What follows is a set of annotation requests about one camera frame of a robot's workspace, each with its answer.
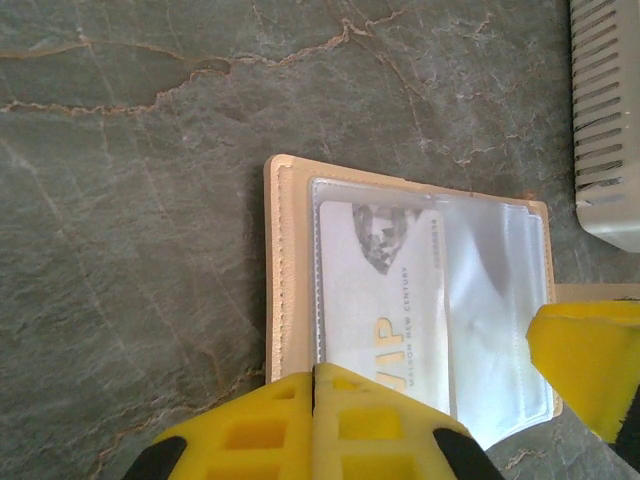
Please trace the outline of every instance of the gray marble countertop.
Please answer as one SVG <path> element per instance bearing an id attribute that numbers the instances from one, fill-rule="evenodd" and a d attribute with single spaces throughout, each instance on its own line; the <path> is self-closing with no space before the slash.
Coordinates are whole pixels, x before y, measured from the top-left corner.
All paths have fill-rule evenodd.
<path id="1" fill-rule="evenodd" d="M 573 205 L 568 6 L 6 0 L 2 478 L 119 478 L 264 380 L 262 166 L 547 202 L 559 282 L 640 281 Z M 635 474 L 566 411 L 508 479 Z"/>

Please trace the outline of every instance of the card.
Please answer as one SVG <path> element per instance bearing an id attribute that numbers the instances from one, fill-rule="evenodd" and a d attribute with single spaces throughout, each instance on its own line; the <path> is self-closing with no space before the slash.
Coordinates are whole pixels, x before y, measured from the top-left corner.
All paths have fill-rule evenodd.
<path id="1" fill-rule="evenodd" d="M 440 214 L 325 201 L 316 220 L 321 358 L 449 413 Z"/>

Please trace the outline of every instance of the beige card holder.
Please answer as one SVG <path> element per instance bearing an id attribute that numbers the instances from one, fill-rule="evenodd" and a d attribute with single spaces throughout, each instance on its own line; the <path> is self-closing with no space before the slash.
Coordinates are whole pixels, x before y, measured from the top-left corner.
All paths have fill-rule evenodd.
<path id="1" fill-rule="evenodd" d="M 313 252 L 310 184 L 315 178 L 422 194 L 493 199 L 525 206 L 544 226 L 548 298 L 555 301 L 549 218 L 546 205 L 530 200 L 461 192 L 400 178 L 353 170 L 290 155 L 276 155 L 265 166 L 267 243 L 267 382 L 313 367 Z M 562 411 L 555 396 L 554 415 Z"/>

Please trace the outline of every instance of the white device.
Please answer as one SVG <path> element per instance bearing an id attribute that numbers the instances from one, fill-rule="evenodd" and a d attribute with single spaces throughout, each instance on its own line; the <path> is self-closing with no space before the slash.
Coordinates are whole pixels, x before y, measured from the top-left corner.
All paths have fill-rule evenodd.
<path id="1" fill-rule="evenodd" d="M 576 210 L 640 252 L 640 0 L 571 0 Z"/>

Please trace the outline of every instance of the printed image on card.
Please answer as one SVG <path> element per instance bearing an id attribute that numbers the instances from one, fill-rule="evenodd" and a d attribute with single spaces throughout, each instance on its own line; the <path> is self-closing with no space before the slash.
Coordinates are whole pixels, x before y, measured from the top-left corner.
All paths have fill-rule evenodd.
<path id="1" fill-rule="evenodd" d="M 325 201 L 317 221 L 323 358 L 449 413 L 440 214 Z"/>

